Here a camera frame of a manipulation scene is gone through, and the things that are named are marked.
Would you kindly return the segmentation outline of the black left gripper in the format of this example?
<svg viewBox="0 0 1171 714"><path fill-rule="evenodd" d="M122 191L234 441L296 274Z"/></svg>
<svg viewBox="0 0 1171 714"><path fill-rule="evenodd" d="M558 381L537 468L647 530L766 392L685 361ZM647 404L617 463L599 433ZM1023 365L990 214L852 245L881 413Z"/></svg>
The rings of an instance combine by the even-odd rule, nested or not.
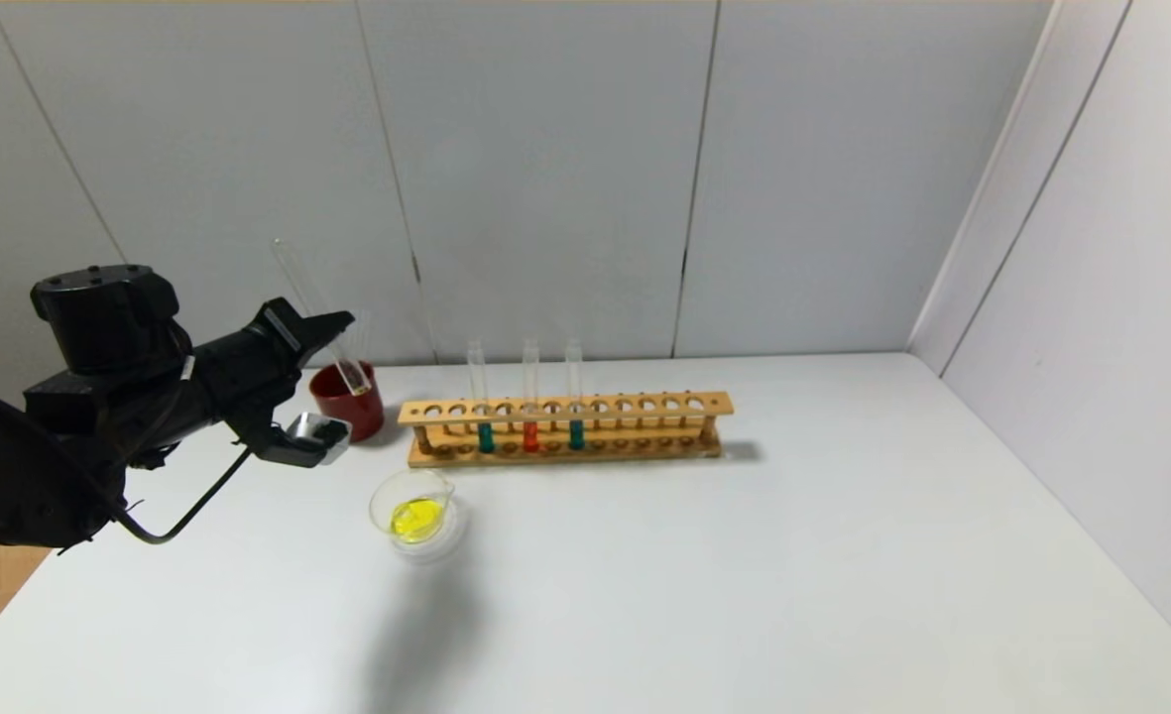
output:
<svg viewBox="0 0 1171 714"><path fill-rule="evenodd" d="M345 310L303 320L286 298L269 298L249 324L196 345L187 432L218 423L278 430L274 412L295 392L300 363L311 361L354 322Z"/></svg>

